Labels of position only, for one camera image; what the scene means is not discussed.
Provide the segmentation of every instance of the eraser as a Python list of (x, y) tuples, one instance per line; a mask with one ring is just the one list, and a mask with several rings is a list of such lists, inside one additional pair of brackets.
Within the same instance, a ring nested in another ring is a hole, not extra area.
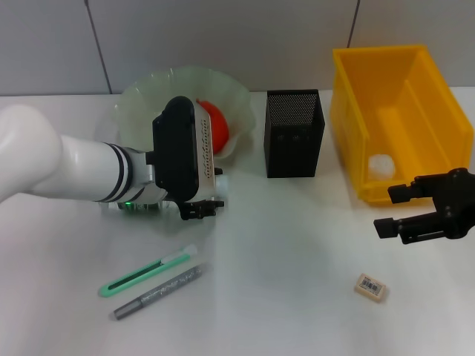
[(386, 292), (386, 285), (362, 273), (356, 283), (355, 291), (379, 303)]

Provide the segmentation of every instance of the barcode label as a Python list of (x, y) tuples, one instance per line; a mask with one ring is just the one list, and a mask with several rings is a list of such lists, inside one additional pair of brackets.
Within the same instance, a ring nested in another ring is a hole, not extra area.
[(373, 293), (374, 295), (378, 295), (379, 292), (381, 291), (382, 285), (379, 283), (374, 283), (370, 278), (364, 278), (360, 285), (363, 289), (366, 289), (370, 293)]

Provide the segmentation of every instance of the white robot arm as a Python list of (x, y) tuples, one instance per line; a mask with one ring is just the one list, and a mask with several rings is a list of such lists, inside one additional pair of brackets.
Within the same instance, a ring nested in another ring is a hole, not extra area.
[(214, 169), (207, 112), (179, 96), (151, 130), (154, 150), (145, 153), (61, 136), (36, 109), (5, 108), (0, 112), (0, 202), (20, 192), (96, 202), (171, 200), (183, 219), (215, 215), (223, 206), (216, 199), (222, 171)]

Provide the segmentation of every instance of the white ball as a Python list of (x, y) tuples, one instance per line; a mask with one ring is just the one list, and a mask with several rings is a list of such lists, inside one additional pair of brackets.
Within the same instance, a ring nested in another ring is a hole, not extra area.
[(396, 166), (391, 156), (374, 154), (368, 159), (368, 177), (371, 180), (389, 180), (394, 177)]

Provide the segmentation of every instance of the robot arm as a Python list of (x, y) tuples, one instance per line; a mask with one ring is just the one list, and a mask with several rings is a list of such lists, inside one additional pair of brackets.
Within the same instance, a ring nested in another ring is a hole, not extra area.
[(0, 112), (0, 202), (16, 193), (96, 202), (178, 204), (183, 219), (215, 215), (216, 187), (209, 115), (185, 97), (153, 121), (154, 150), (58, 135), (36, 109)]
[(439, 237), (459, 239), (475, 225), (475, 175), (467, 168), (446, 174), (416, 177), (410, 186), (388, 188), (393, 204), (413, 198), (432, 197), (436, 211), (429, 214), (394, 220), (374, 221), (380, 238), (401, 235), (402, 243), (417, 243)]

